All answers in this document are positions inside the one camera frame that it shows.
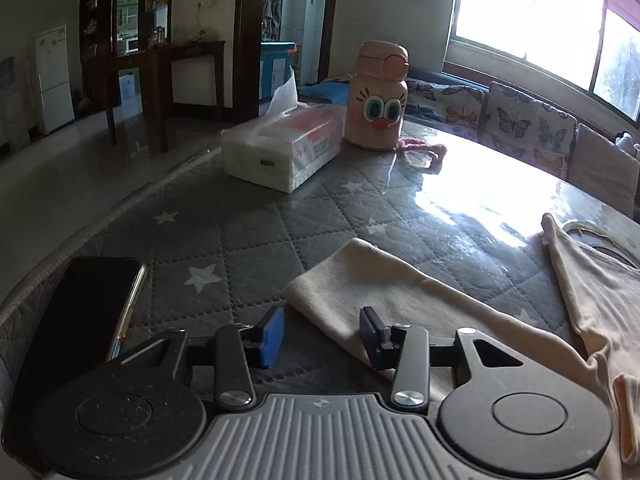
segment star pattern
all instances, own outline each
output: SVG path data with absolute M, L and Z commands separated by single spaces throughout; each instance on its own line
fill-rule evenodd
M 222 278 L 213 273 L 216 269 L 216 264 L 210 265 L 209 267 L 204 267 L 203 269 L 199 269 L 197 267 L 189 267 L 189 272 L 191 273 L 191 277 L 184 282 L 185 285 L 193 285 L 196 288 L 197 293 L 201 293 L 202 289 L 205 285 L 209 283 L 217 283 Z
M 342 187 L 348 189 L 350 193 L 353 193 L 354 191 L 362 191 L 363 184 L 364 182 L 352 182 L 350 180 L 346 184 L 342 184 Z
M 530 317 L 529 313 L 523 308 L 520 309 L 520 313 L 517 316 L 513 316 L 513 317 L 531 326 L 536 326 L 538 324 L 538 320 Z
M 162 211 L 160 216 L 154 216 L 156 220 L 158 220 L 158 225 L 162 225 L 165 222 L 175 222 L 174 217 L 178 214 L 178 212 L 168 213 L 167 211 Z
M 386 227 L 383 224 L 376 224 L 376 221 L 373 218 L 369 218 L 369 225 L 367 226 L 367 231 L 369 234 L 380 233 L 386 236 Z

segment cushion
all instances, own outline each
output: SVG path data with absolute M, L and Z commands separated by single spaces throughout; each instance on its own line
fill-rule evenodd
M 492 82 L 479 140 L 564 180 L 576 123 L 562 110 Z
M 438 85 L 406 78 L 408 97 L 404 116 L 412 121 L 478 140 L 478 124 L 485 92 L 466 85 Z
M 578 125 L 570 184 L 633 218 L 639 174 L 640 162 L 590 127 Z

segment blue cloth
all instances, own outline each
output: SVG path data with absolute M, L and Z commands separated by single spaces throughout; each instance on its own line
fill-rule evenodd
M 349 98 L 348 83 L 335 81 L 320 83 L 312 86 L 301 86 L 298 94 L 314 99 L 329 99 L 334 105 L 346 106 Z
M 436 83 L 438 85 L 465 85 L 471 86 L 471 88 L 475 88 L 476 90 L 482 90 L 484 92 L 489 91 L 489 87 L 479 85 L 473 81 L 416 66 L 409 66 L 409 73 L 407 74 L 407 77 L 419 79 L 420 81 L 425 81 L 427 83 Z

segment bottle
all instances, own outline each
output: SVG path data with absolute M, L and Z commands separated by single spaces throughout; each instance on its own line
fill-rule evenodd
M 348 142 L 372 150 L 396 147 L 407 98 L 408 59 L 406 49 L 395 43 L 367 41 L 360 47 L 344 125 Z

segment phone screen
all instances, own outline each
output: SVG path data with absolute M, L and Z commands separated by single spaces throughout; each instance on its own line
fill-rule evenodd
M 31 437 L 40 399 L 115 357 L 145 275 L 133 258 L 80 257 L 69 263 L 31 338 L 2 429 L 2 445 L 18 462 L 41 473 Z

